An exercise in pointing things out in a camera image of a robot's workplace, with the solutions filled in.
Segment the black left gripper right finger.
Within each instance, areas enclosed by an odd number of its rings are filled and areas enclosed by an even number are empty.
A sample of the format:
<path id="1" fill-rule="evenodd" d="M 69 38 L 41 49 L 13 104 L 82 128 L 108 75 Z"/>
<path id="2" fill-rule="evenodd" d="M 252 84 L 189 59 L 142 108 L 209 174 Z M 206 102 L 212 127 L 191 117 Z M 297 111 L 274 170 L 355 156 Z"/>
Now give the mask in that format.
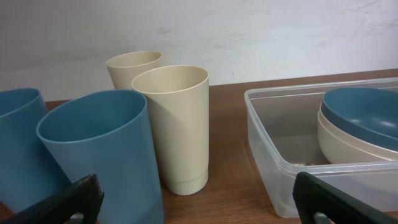
<path id="1" fill-rule="evenodd" d="M 292 195 L 303 224 L 397 224 L 397 219 L 307 172 L 297 174 Z"/>

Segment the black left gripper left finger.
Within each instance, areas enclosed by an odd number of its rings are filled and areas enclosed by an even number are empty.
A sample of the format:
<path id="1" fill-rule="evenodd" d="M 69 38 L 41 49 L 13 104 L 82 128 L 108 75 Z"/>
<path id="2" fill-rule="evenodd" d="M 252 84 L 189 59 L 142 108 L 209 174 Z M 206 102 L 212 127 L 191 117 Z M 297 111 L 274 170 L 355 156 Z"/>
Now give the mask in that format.
<path id="1" fill-rule="evenodd" d="M 1 224 L 65 223 L 77 213 L 83 215 L 83 224 L 95 224 L 103 199 L 97 175 L 90 174 Z"/>

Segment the blue bowl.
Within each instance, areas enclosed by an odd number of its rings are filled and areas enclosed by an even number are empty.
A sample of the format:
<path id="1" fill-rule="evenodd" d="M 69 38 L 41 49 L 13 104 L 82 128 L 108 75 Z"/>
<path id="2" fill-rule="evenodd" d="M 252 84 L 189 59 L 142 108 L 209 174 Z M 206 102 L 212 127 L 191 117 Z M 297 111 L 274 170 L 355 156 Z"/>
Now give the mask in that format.
<path id="1" fill-rule="evenodd" d="M 337 88 L 323 95 L 321 110 L 340 130 L 376 146 L 397 150 L 397 92 Z"/>

